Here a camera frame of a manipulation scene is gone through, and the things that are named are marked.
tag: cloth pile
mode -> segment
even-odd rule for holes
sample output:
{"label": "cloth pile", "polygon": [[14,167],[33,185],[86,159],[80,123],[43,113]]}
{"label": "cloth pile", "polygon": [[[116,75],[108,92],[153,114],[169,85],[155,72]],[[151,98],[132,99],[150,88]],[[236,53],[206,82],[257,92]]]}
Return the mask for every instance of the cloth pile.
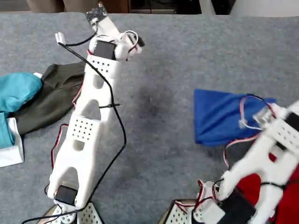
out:
{"label": "cloth pile", "polygon": [[0,77],[0,167],[24,162],[20,135],[60,120],[73,107],[85,63],[51,65],[39,73]]}

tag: blue cloth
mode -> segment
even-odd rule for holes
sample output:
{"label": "blue cloth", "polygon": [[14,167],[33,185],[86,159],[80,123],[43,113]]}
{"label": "blue cloth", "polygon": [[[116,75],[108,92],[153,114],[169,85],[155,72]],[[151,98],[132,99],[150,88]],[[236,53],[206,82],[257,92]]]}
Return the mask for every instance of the blue cloth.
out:
{"label": "blue cloth", "polygon": [[[246,94],[233,94],[212,90],[194,90],[194,131],[196,143],[218,146],[228,144],[239,138],[247,138],[258,130],[240,128],[240,100]],[[265,98],[275,103],[274,98]],[[248,97],[244,105],[245,119],[249,126],[258,126],[253,115],[259,112],[265,103],[254,97]]]}
{"label": "blue cloth", "polygon": [[40,78],[28,72],[11,73],[0,77],[0,148],[14,145],[6,117],[15,112],[42,87]]}

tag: dark green cloth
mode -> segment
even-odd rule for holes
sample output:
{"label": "dark green cloth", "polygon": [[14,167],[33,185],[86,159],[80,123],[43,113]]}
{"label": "dark green cloth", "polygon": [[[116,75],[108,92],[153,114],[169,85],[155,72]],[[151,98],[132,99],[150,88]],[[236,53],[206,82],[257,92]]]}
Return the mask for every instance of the dark green cloth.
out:
{"label": "dark green cloth", "polygon": [[72,107],[72,99],[84,79],[85,63],[51,65],[42,77],[43,87],[17,112],[18,131],[26,134],[60,120]]}

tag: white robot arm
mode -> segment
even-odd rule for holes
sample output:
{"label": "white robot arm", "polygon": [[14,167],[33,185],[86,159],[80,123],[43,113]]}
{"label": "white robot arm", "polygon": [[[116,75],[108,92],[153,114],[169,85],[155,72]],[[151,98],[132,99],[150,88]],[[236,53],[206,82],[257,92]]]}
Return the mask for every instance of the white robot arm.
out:
{"label": "white robot arm", "polygon": [[[89,202],[95,173],[95,152],[111,110],[118,105],[114,102],[113,90],[120,73],[121,61],[130,60],[134,55],[140,54],[144,45],[134,31],[120,33],[101,3],[86,16],[96,33],[90,40],[87,51],[89,63],[85,66],[81,94],[72,113],[66,138],[57,154],[47,192],[48,197],[62,207],[64,212],[85,208]],[[76,46],[68,45],[62,33],[56,34],[56,40],[64,47]],[[95,84],[101,79],[105,82],[98,88]],[[101,120],[86,117],[86,109],[94,100],[99,105]],[[77,171],[78,189],[64,182],[64,175],[70,168]],[[78,213],[78,224],[85,223],[84,212],[87,211]],[[65,224],[74,220],[75,214],[60,217],[60,221]]]}
{"label": "white robot arm", "polygon": [[[266,223],[299,162],[299,101],[289,108],[275,105],[275,113],[275,119],[265,109],[255,116],[263,130],[246,155],[223,174],[219,188],[216,183],[201,183],[198,199],[174,200],[160,224]],[[262,182],[255,208],[235,190],[253,173]]]}

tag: white cloth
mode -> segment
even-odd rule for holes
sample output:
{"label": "white cloth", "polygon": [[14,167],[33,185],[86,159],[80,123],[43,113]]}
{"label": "white cloth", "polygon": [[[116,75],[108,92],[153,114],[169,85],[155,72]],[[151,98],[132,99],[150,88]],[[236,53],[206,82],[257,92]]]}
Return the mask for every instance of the white cloth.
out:
{"label": "white cloth", "polygon": [[22,139],[18,132],[15,118],[7,119],[11,134],[15,137],[14,146],[0,149],[0,167],[6,167],[24,162]]}

